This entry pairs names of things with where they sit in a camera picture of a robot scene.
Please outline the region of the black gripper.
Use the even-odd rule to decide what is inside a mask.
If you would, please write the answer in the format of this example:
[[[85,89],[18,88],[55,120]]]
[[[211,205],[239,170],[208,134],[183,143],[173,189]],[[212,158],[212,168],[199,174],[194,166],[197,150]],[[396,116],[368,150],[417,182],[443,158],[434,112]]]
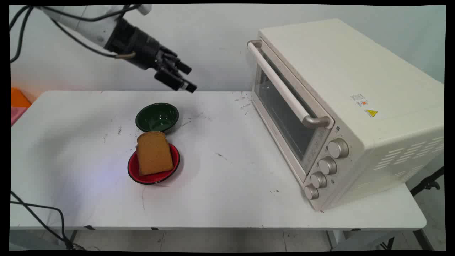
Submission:
[[[105,49],[118,55],[135,54],[127,61],[143,70],[149,68],[157,70],[154,78],[174,91],[182,89],[194,93],[198,89],[195,84],[175,73],[181,71],[188,75],[192,71],[191,67],[181,61],[177,53],[161,45],[158,40],[131,25],[126,19],[117,20]],[[175,72],[161,68],[163,65],[168,65]]]

